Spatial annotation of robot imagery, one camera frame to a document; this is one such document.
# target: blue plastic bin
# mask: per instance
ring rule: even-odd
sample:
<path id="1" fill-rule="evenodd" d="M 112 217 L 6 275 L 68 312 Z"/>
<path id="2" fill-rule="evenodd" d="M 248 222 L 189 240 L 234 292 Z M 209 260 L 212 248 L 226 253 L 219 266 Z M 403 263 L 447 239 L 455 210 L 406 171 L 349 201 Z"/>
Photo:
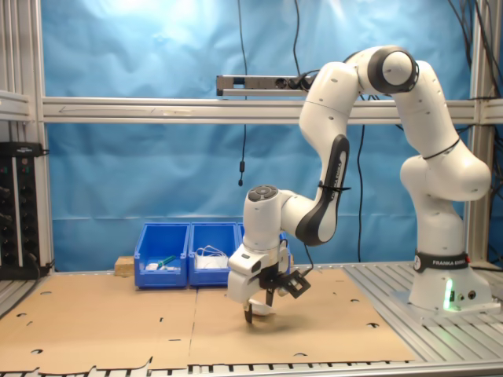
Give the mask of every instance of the blue plastic bin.
<path id="1" fill-rule="evenodd" d="M 241 245 L 243 243 L 243 237 L 244 237 L 244 225 L 242 222 L 237 223 L 237 227 L 239 228 L 239 244 Z M 280 240 L 286 240 L 286 233 L 281 232 L 280 233 Z M 287 273 L 290 273 L 290 261 L 292 260 L 292 252 L 290 251 L 290 245 L 287 243 L 286 248 L 288 249 L 288 269 L 286 270 Z"/>
<path id="2" fill-rule="evenodd" d="M 235 222 L 194 222 L 190 226 L 189 284 L 193 287 L 226 286 L 230 269 L 196 269 L 195 254 L 200 247 L 211 245 L 229 257 L 239 247 Z"/>
<path id="3" fill-rule="evenodd" d="M 146 223 L 134 251 L 134 283 L 139 288 L 186 287 L 189 223 Z M 149 263 L 157 263 L 174 255 L 167 266 L 179 270 L 149 271 Z"/>

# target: hanging cable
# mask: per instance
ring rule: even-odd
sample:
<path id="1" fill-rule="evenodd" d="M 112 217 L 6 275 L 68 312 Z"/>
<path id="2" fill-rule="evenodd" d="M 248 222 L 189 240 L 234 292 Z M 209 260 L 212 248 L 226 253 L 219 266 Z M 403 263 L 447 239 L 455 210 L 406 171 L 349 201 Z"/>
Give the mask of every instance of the hanging cable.
<path id="1" fill-rule="evenodd" d="M 489 17 L 491 17 L 490 8 L 488 8 L 488 12 L 489 12 Z M 475 1 L 475 14 L 477 16 L 477 19 L 479 20 L 480 37 L 482 39 L 483 47 L 486 52 L 486 58 L 488 60 L 488 66 L 489 66 L 489 73 L 490 73 L 491 81 L 493 82 L 493 85 L 494 85 L 494 92 L 496 93 L 496 95 L 498 97 L 501 97 L 501 93 L 500 93 L 499 87 L 497 85 L 496 75 L 494 74 L 494 67 L 496 67 L 497 73 L 498 73 L 499 78 L 502 82 L 503 82 L 503 76 L 501 76 L 501 71 L 500 71 L 499 65 L 497 64 L 497 60 L 494 57 L 493 50 L 490 48 L 489 42 L 487 40 L 487 34 L 485 31 L 484 22 L 482 19 L 482 14 L 480 12 L 479 4 L 477 1 Z"/>
<path id="2" fill-rule="evenodd" d="M 309 250 L 307 249 L 307 245 L 304 244 L 304 247 L 306 248 L 306 254 L 307 254 L 307 257 L 309 258 L 309 262 L 310 262 L 311 266 L 306 271 L 304 271 L 302 273 L 302 276 L 307 275 L 308 273 L 310 273 L 314 269 L 313 259 L 311 258 L 311 254 L 309 254 Z"/>
<path id="3" fill-rule="evenodd" d="M 300 75 L 299 61 L 297 60 L 297 39 L 299 38 L 299 29 L 300 29 L 300 13 L 299 13 L 299 3 L 296 2 L 296 11 L 297 11 L 297 29 L 296 29 L 296 38 L 293 41 L 293 58 L 296 61 L 297 74 Z"/>
<path id="4" fill-rule="evenodd" d="M 461 20 L 459 14 L 456 11 L 456 8 L 454 7 L 454 4 L 451 0 L 447 0 L 449 2 L 450 7 L 452 8 L 454 15 L 457 18 L 457 21 L 459 22 L 461 26 L 461 30 L 463 31 L 463 39 L 464 39 L 464 52 L 466 54 L 466 61 L 468 62 L 468 67 L 472 69 L 472 57 L 470 56 L 470 42 L 468 41 L 468 36 L 466 35 L 466 30 L 464 29 L 464 24 L 463 21 Z"/>
<path id="5" fill-rule="evenodd" d="M 358 148 L 358 155 L 356 157 L 356 165 L 358 167 L 358 175 L 360 177 L 360 205 L 358 208 L 358 261 L 362 261 L 361 245 L 362 245 L 362 209 L 363 209 L 363 175 L 362 167 L 360 165 L 360 155 L 362 154 L 363 139 L 365 138 L 365 124 L 362 124 L 362 137 L 360 139 L 360 147 Z"/>
<path id="6" fill-rule="evenodd" d="M 241 21 L 241 1 L 237 0 L 237 13 L 239 16 L 239 36 L 241 40 L 241 52 L 243 53 L 243 62 L 244 62 L 244 74 L 248 75 L 248 64 L 246 62 L 246 54 L 244 53 L 244 42 L 243 42 L 243 23 Z M 241 152 L 241 161 L 239 162 L 239 171 L 240 178 L 237 184 L 239 186 L 243 185 L 243 174 L 244 174 L 244 150 L 246 149 L 246 124 L 243 125 L 243 150 Z"/>

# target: blue curtain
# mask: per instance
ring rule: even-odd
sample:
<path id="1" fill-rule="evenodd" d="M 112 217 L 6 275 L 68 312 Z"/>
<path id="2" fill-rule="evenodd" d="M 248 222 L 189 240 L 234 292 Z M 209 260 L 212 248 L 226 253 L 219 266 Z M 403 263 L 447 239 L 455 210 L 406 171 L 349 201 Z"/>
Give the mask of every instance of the blue curtain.
<path id="1" fill-rule="evenodd" d="M 293 0 L 242 0 L 249 75 L 296 75 Z M 299 1 L 301 71 L 395 44 L 436 70 L 448 99 L 468 98 L 461 29 L 438 0 Z M 46 95 L 216 98 L 215 76 L 244 74 L 237 0 L 42 0 Z M 315 262 L 354 262 L 361 126 L 333 240 Z M 299 127 L 250 125 L 239 187 L 242 125 L 49 124 L 54 247 L 59 270 L 111 269 L 146 221 L 238 221 L 246 192 L 276 185 L 313 197 L 321 164 Z M 367 126 L 362 259 L 411 260 L 412 202 L 399 179 L 416 152 L 398 128 Z M 291 239 L 296 262 L 307 262 Z"/>

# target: metal table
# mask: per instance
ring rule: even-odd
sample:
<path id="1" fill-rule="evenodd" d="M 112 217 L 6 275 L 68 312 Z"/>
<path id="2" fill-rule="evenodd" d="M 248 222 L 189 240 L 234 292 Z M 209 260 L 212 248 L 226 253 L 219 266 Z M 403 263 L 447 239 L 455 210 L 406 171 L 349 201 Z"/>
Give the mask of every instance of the metal table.
<path id="1" fill-rule="evenodd" d="M 96 370 L 75 377 L 164 377 L 167 375 L 503 375 L 503 314 L 467 316 L 420 326 L 391 298 L 394 291 L 412 286 L 409 262 L 316 265 L 316 269 L 343 269 L 372 301 L 416 355 L 414 362 L 253 364 L 191 366 L 187 369 L 150 371 L 147 364 L 134 370 Z M 479 271 L 496 296 L 503 296 L 503 273 Z M 0 281 L 0 313 L 14 303 L 31 281 Z M 5 373 L 0 377 L 38 377 L 32 373 Z"/>

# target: cardboard sheet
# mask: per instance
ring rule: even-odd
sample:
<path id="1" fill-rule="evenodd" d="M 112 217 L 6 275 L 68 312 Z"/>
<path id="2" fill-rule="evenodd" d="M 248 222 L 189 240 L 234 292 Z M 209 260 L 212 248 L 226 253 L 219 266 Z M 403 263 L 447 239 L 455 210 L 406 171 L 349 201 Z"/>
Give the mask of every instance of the cardboard sheet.
<path id="1" fill-rule="evenodd" d="M 186 368 L 195 305 L 194 290 L 138 291 L 133 277 L 53 276 L 0 321 L 0 371 Z"/>
<path id="2" fill-rule="evenodd" d="M 199 290 L 189 363 L 413 360 L 407 345 L 343 271 L 313 271 L 309 281 L 311 289 L 297 300 L 275 297 L 276 314 L 254 317 L 252 325 L 225 290 Z M 264 302 L 264 296 L 257 298 Z"/>

